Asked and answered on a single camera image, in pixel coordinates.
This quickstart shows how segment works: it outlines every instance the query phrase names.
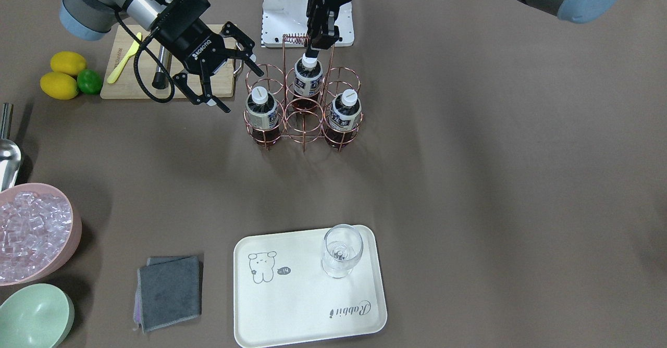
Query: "dark soda bottle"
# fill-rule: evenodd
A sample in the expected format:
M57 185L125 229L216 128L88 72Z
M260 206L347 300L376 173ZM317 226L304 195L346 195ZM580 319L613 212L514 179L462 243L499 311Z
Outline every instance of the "dark soda bottle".
M275 144L280 139L278 122L278 104L271 93L262 86L257 86L248 95L245 109L248 111L248 123L252 125L252 137L258 144Z
M303 56L296 61L294 65L294 89L293 99L302 97L310 98L317 101L317 94L322 84L322 64L317 58L309 58ZM296 101L292 104L299 110L312 110L317 104L311 101Z
M353 136L352 130L362 119L362 103L357 92L347 89L338 94L329 106L327 127L324 130L327 143L335 148L343 148Z

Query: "scoop handle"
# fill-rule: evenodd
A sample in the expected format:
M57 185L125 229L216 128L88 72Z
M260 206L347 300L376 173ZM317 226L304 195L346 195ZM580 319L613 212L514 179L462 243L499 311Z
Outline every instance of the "scoop handle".
M11 127L11 112L14 110L12 103L5 103L2 106L2 127L0 127L0 139L9 138L9 127Z

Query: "tabletop surface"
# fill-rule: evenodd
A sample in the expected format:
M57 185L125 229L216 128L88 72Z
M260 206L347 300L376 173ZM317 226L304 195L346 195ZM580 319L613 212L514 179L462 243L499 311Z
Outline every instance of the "tabletop surface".
M205 22L259 39L262 0L209 1ZM46 96L53 54L103 73L114 41L67 33L59 3L0 0L0 101L21 181L61 189L83 219L41 280L74 302L64 348L236 346L235 244L340 222L376 235L388 322L302 346L667 346L667 0L619 0L586 25L515 0L354 0L335 65L359 72L365 119L341 153L257 146L242 83L229 114ZM144 335L136 271L169 255L203 262L202 316Z

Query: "rose gold bottle carrier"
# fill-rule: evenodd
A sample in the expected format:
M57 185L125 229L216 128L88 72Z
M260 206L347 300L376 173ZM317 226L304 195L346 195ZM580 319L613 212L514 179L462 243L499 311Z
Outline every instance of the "rose gold bottle carrier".
M274 65L259 65L260 68L264 69L265 74L262 78L252 83L249 80L249 78L251 78L251 73L248 72L245 75L245 87L248 90L248 94L250 94L254 87L263 86L274 96L276 103L278 104L277 115L279 116L278 129L280 136L277 138L275 135L267 138L266 135L267 132L272 131L275 128L263 130L253 127L248 120L248 111L243 111L243 120L245 121L245 129L248 134L255 142L257 142L257 144L265 147L267 150L270 150L270 147L273 144L284 137L302 144L304 152L307 144L318 139L326 139L331 147L334 147L337 151L341 151L343 147L354 141L359 132L359 127L364 121L364 113L361 113L359 122L352 130L348 132L340 132L340 130L333 129L329 125L329 120L327 120L331 101L333 101L338 94L346 89L353 89L358 94L362 87L359 75L357 75L357 72L354 70L342 66L331 67L334 60L333 53L336 49L335 45L331 47L329 68L327 68L327 72L324 74L324 80L320 85L319 92L311 97L301 96L294 92L292 82L294 80L294 68L291 68L287 73L283 72L286 70L285 43L289 42L292 44L305 45L307 41L308 37L305 35L284 34L283 69ZM281 93L283 94L282 102L278 98ZM303 101L315 103L315 107L310 109L297 108L295 103L298 104L298 102L302 103ZM328 137L326 132L329 132L329 130L340 133L340 139L335 140Z

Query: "cartoon bear drawing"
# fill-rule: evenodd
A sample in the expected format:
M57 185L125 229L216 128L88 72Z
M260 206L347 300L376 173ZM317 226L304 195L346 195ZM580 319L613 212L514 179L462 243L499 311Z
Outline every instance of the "cartoon bear drawing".
M260 284L260 282L270 282L274 279L274 265L276 264L276 252L269 253L252 253L248 255L250 260L250 272L252 273L252 280Z

